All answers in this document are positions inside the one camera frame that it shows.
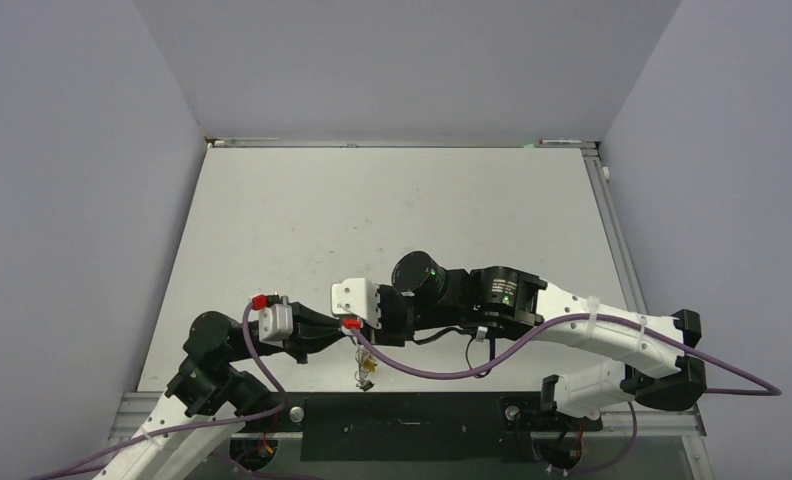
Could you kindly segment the aluminium table frame rail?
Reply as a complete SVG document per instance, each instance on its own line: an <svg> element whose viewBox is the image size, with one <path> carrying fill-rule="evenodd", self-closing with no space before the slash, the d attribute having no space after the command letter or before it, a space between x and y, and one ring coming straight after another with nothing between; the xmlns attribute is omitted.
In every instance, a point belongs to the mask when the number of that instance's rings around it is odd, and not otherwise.
<svg viewBox="0 0 792 480"><path fill-rule="evenodd" d="M603 164L596 147L584 148L582 155L614 266L620 280L624 301L629 309L640 313L648 313L632 256L611 196L608 170Z"/></svg>

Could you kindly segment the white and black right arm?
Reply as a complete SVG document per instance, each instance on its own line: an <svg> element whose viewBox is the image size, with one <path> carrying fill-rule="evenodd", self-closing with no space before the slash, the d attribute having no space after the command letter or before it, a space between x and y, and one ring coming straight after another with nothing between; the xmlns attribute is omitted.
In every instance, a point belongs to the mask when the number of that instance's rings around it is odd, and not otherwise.
<svg viewBox="0 0 792 480"><path fill-rule="evenodd" d="M513 343L486 364L458 374L402 367L419 378L479 376L531 340L604 357L595 367L543 379L537 414L551 428L573 418L596 420L603 408L620 403L683 411L707 390L705 365L691 354L702 336L701 321L690 310L636 313L510 267L446 269L423 251L402 257L389 284L359 279L333 292L343 296L337 303L348 312L342 329L366 347L403 346L418 331L448 327Z"/></svg>

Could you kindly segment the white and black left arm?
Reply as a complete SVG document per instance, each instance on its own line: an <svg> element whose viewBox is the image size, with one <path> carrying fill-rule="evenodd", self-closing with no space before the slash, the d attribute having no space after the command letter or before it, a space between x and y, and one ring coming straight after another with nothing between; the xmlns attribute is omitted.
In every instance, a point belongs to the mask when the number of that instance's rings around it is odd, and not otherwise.
<svg viewBox="0 0 792 480"><path fill-rule="evenodd" d="M243 429L296 427L304 409L264 357L287 353L304 364L343 336L337 319L275 295L250 300L240 320L198 316L177 373L132 437L104 452L97 478L184 479Z"/></svg>

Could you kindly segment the large metal keyring with rings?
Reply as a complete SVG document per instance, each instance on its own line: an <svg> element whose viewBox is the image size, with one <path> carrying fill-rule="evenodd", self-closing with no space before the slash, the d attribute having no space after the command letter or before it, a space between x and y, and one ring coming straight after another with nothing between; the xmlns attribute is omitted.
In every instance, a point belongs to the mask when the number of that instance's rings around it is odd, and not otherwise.
<svg viewBox="0 0 792 480"><path fill-rule="evenodd" d="M358 345L355 353L357 370L355 372L356 387L362 392L369 391L374 387L374 383L369 379L369 375L374 373L377 367L376 358L362 345Z"/></svg>

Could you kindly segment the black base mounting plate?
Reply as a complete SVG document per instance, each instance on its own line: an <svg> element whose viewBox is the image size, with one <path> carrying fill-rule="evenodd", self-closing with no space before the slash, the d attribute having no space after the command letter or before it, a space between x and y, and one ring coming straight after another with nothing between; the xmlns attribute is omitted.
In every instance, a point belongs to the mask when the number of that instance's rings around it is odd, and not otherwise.
<svg viewBox="0 0 792 480"><path fill-rule="evenodd" d="M307 462L578 460L581 434L603 428L543 410L537 392L293 393L290 405L301 419L281 413L247 425L231 457L262 470L298 440Z"/></svg>

